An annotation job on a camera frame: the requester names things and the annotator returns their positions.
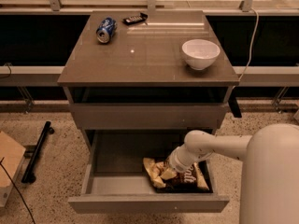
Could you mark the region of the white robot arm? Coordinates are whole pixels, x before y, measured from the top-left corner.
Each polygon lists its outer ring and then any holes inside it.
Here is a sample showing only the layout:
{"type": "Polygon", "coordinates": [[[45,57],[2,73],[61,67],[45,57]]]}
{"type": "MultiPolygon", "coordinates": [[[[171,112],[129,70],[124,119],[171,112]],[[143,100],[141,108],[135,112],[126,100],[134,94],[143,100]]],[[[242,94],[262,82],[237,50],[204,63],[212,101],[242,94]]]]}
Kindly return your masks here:
{"type": "Polygon", "coordinates": [[[299,126],[268,125],[253,135],[190,131],[167,161],[183,173],[211,154],[243,162],[239,224],[299,224],[299,126]]]}

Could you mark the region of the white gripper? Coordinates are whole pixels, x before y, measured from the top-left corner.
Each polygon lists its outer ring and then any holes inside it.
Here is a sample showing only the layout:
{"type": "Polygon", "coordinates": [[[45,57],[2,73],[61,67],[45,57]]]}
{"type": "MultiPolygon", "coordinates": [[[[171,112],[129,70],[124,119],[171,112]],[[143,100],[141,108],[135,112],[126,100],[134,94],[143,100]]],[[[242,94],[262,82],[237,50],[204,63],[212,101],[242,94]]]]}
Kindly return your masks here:
{"type": "Polygon", "coordinates": [[[186,172],[195,162],[199,161],[199,151],[182,145],[174,149],[168,157],[169,166],[161,174],[162,180],[175,178],[178,173],[186,172]]]}

